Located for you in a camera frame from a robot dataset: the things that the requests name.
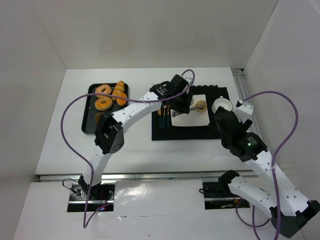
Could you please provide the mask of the metal tongs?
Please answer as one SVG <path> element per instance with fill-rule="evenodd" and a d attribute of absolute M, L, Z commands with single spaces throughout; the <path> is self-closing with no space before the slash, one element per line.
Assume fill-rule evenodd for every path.
<path fill-rule="evenodd" d="M 189 108 L 189 112 L 188 112 L 188 114 L 191 112 L 191 111 L 196 111 L 196 107 L 195 107 L 195 105 L 192 105 L 194 103 L 194 99 L 192 98 L 191 99 L 191 103 L 190 103 L 190 108 Z M 173 110 L 172 111 L 172 113 L 171 113 L 171 116 L 172 117 L 177 117 L 177 116 L 179 116 L 179 115 L 182 115 L 182 114 L 184 114 L 183 112 L 178 112 L 178 111 L 176 111 L 176 110 Z"/>

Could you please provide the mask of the small tan round bun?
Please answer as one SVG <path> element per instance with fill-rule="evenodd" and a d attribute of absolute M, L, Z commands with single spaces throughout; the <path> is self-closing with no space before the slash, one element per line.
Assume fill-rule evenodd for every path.
<path fill-rule="evenodd" d="M 204 100 L 199 100 L 195 104 L 195 110 L 199 113 L 205 112 L 207 109 L 207 103 Z"/>

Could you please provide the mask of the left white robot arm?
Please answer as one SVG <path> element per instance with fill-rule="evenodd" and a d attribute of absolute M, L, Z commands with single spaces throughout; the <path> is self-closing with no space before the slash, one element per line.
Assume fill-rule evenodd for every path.
<path fill-rule="evenodd" d="M 111 156 L 125 144 L 125 133 L 136 122 L 145 116 L 158 111 L 163 106 L 182 104 L 187 106 L 189 82 L 176 74 L 171 81 L 153 85 L 149 91 L 121 110 L 100 115 L 95 129 L 95 147 L 89 161 L 90 167 L 79 178 L 78 184 L 88 199 L 94 198 L 101 190 L 103 172 Z"/>

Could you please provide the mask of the brown chocolate bread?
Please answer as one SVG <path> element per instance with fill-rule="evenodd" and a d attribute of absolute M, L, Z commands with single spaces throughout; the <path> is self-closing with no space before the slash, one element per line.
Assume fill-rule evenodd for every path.
<path fill-rule="evenodd" d="M 95 115 L 94 115 L 94 121 L 95 121 L 95 124 L 97 125 L 98 122 L 99 122 L 99 119 L 100 119 L 100 116 L 102 115 L 103 112 L 97 112 Z"/>

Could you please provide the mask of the white square plate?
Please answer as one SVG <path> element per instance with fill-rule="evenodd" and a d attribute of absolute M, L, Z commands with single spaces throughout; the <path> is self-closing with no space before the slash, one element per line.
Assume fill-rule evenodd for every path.
<path fill-rule="evenodd" d="M 191 110 L 189 114 L 180 114 L 171 117 L 174 127 L 202 127 L 210 123 L 208 108 Z"/>

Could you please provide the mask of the black placemat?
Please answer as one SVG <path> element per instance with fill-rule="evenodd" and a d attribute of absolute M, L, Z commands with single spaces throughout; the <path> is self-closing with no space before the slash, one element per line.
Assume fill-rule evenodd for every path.
<path fill-rule="evenodd" d="M 170 128 L 167 128 L 167 119 L 165 122 L 166 127 L 159 128 L 159 115 L 156 110 L 151 114 L 151 139 L 153 141 L 221 139 L 221 134 L 214 120 L 215 114 L 212 112 L 212 104 L 220 96 L 230 99 L 227 88 L 217 85 L 198 85 L 192 86 L 190 93 L 193 97 L 204 95 L 204 100 L 208 106 L 209 124 L 207 126 L 172 126 L 172 116 L 170 116 Z"/>

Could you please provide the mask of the white cup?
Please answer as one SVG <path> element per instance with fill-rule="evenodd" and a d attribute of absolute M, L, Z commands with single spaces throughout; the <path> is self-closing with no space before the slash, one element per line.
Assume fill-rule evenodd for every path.
<path fill-rule="evenodd" d="M 211 106 L 212 112 L 215 114 L 219 107 L 223 108 L 226 111 L 230 111 L 230 112 L 233 110 L 233 105 L 230 102 L 230 100 L 224 98 L 223 96 L 220 96 L 219 98 L 217 98 L 213 102 L 213 104 Z"/>

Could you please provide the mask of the round orange bun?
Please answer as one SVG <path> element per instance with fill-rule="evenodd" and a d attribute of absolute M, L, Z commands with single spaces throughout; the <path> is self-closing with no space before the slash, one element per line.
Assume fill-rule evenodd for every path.
<path fill-rule="evenodd" d="M 127 104 L 127 95 L 124 92 L 120 93 L 116 98 L 116 102 L 120 107 L 126 105 Z"/>

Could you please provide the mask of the lower glazed donut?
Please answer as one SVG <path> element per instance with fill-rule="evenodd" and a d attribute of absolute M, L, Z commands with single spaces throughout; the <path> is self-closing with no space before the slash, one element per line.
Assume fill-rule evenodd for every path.
<path fill-rule="evenodd" d="M 95 101 L 95 108 L 98 111 L 106 111 L 110 109 L 113 105 L 113 100 L 110 97 L 100 97 Z"/>

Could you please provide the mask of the glazed donut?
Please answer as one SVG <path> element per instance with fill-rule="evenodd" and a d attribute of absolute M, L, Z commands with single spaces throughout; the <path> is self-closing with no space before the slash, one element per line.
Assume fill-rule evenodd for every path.
<path fill-rule="evenodd" d="M 113 100 L 110 97 L 100 97 L 95 101 L 95 108 L 98 111 L 106 111 L 110 109 L 113 105 Z"/>
<path fill-rule="evenodd" d="M 112 88 L 108 84 L 102 84 L 95 89 L 97 98 L 108 97 L 112 93 Z"/>

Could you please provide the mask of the upper glazed donut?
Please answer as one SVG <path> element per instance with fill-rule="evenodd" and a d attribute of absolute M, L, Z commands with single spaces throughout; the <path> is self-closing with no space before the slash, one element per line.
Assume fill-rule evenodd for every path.
<path fill-rule="evenodd" d="M 112 93 L 112 88 L 108 84 L 102 84 L 95 89 L 97 98 L 108 97 Z"/>

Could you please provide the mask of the black baking tray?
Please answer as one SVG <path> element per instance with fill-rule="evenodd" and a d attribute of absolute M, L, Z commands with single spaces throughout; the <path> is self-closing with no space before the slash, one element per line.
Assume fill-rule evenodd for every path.
<path fill-rule="evenodd" d="M 111 87 L 111 90 L 113 91 L 117 83 L 116 82 L 114 82 L 114 83 L 94 83 L 88 88 L 88 93 L 89 94 L 95 93 L 96 88 L 98 88 L 101 85 L 105 85 L 105 84 L 109 85 Z M 127 95 L 127 97 L 129 97 L 129 86 L 126 83 L 124 83 L 124 93 Z M 98 97 L 96 97 L 95 95 L 87 96 L 87 98 L 86 98 L 86 103 L 85 103 L 85 107 L 84 107 L 84 114 L 83 114 L 82 124 L 81 124 L 81 130 L 83 133 L 85 133 L 87 135 L 94 134 L 96 126 L 97 126 L 95 116 L 98 113 L 102 113 L 101 111 L 98 111 L 95 107 L 95 102 L 97 99 L 98 99 Z M 113 101 L 111 108 L 109 108 L 107 111 L 111 112 L 111 113 L 116 112 L 116 111 L 123 109 L 127 105 L 128 105 L 128 102 L 124 106 L 119 106 L 116 101 Z"/>

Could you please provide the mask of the aluminium rail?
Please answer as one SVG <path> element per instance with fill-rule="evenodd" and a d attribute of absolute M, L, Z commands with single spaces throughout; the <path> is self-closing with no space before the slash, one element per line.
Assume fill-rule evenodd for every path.
<path fill-rule="evenodd" d="M 249 94 L 249 90 L 248 90 L 248 87 L 247 87 L 247 84 L 246 84 L 246 81 L 245 81 L 245 78 L 244 78 L 243 69 L 241 69 L 241 68 L 232 68 L 231 72 L 232 72 L 232 76 L 233 76 L 233 79 L 234 79 L 234 82 L 235 82 L 235 86 L 236 86 L 238 95 L 240 97 L 240 100 L 243 100 L 243 99 L 249 97 L 250 94 Z M 250 117 L 250 120 L 252 120 L 252 125 L 249 128 L 249 131 L 250 132 L 254 132 L 255 134 L 257 134 L 263 140 L 261 129 L 260 129 L 256 114 L 255 114 L 254 111 L 253 111 L 253 113 L 252 113 L 252 115 Z"/>
<path fill-rule="evenodd" d="M 102 181 L 120 180 L 174 180 L 174 179 L 213 179 L 226 171 L 188 171 L 188 172 L 154 172 L 154 173 L 115 173 L 103 174 Z M 41 175 L 40 182 L 60 182 L 64 179 L 78 180 L 80 175 Z"/>

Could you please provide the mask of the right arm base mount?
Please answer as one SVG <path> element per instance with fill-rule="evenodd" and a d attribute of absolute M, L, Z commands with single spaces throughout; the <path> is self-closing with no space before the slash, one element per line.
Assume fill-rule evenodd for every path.
<path fill-rule="evenodd" d="M 222 210 L 249 208 L 250 204 L 241 197 L 233 194 L 219 182 L 203 182 L 199 193 L 204 197 L 206 210 Z"/>

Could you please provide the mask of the aluminium rail front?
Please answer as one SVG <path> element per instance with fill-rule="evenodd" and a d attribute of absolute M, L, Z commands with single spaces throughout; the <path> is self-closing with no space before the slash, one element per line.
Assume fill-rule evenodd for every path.
<path fill-rule="evenodd" d="M 102 181 L 120 180 L 174 180 L 174 179 L 213 179 L 226 171 L 188 171 L 188 172 L 154 172 L 154 173 L 115 173 L 103 174 Z M 60 182 L 64 179 L 78 180 L 80 175 L 41 175 L 40 182 Z"/>

